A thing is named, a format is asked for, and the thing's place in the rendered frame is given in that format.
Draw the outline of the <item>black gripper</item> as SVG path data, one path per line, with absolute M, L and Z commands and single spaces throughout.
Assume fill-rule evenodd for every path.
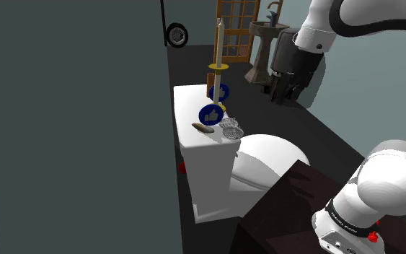
M 272 70 L 271 101 L 281 105 L 288 87 L 287 98 L 298 100 L 300 94 L 309 86 L 321 62 L 323 53 L 311 53 L 299 49 L 294 42 L 299 30 L 286 28 L 280 32 L 270 67 Z

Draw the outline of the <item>blue thumbs-up disc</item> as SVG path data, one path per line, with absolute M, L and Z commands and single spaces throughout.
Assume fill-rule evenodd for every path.
M 224 111 L 220 105 L 208 104 L 200 109 L 198 118 L 205 126 L 215 126 L 224 117 Z
M 214 96 L 214 88 L 215 86 L 213 85 L 209 91 L 208 91 L 208 97 L 213 100 L 213 96 Z M 229 88 L 227 85 L 225 85 L 224 83 L 220 83 L 219 85 L 219 102 L 223 102 L 227 97 L 229 96 Z

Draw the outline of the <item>wooden lattice door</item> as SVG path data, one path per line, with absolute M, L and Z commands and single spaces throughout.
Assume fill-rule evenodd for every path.
M 216 28 L 213 60 L 217 57 L 218 24 L 224 23 L 224 39 L 221 51 L 222 62 L 247 63 L 250 61 L 253 36 L 250 23 L 257 20 L 261 0 L 217 0 Z

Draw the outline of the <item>brown cylinder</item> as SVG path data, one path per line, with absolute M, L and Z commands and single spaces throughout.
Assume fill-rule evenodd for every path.
M 210 88 L 214 85 L 215 74 L 212 72 L 207 73 L 206 75 L 206 97 L 209 97 Z

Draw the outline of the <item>cream candle in yellow holder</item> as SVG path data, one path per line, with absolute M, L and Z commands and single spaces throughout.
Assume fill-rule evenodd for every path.
M 221 108 L 222 112 L 226 111 L 226 108 L 219 102 L 220 97 L 220 83 L 221 83 L 221 72 L 228 69 L 228 65 L 222 63 L 222 50 L 224 43 L 224 20 L 220 19 L 217 26 L 218 34 L 216 41 L 216 62 L 209 65 L 210 69 L 214 70 L 214 85 L 213 85 L 213 104 Z

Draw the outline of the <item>brown oblong object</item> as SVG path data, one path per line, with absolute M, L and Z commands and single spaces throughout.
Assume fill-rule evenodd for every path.
M 192 123 L 192 127 L 194 127 L 197 131 L 200 131 L 201 133 L 215 132 L 215 130 L 212 127 L 203 125 L 202 123 Z

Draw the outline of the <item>white toilet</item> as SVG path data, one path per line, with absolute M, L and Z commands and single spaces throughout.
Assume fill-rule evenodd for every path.
M 185 163 L 195 222 L 244 216 L 296 162 L 309 163 L 295 144 L 278 136 L 252 134 L 237 140 L 195 128 L 211 103 L 204 84 L 173 89 L 180 151 Z

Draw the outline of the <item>black round wheel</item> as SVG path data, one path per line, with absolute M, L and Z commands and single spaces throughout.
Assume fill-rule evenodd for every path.
M 173 48 L 183 48 L 188 42 L 188 31 L 184 25 L 173 22 L 166 30 L 166 39 Z

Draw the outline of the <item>brown pedestal sink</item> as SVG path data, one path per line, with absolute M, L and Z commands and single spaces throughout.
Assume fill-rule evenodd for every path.
M 270 11 L 267 18 L 269 19 L 268 22 L 251 22 L 249 27 L 249 33 L 259 37 L 260 44 L 253 67 L 244 77 L 250 84 L 260 86 L 265 86 L 269 77 L 268 60 L 271 42 L 273 39 L 278 38 L 282 30 L 288 28 L 288 25 L 282 25 L 278 22 L 278 14 L 276 12 Z

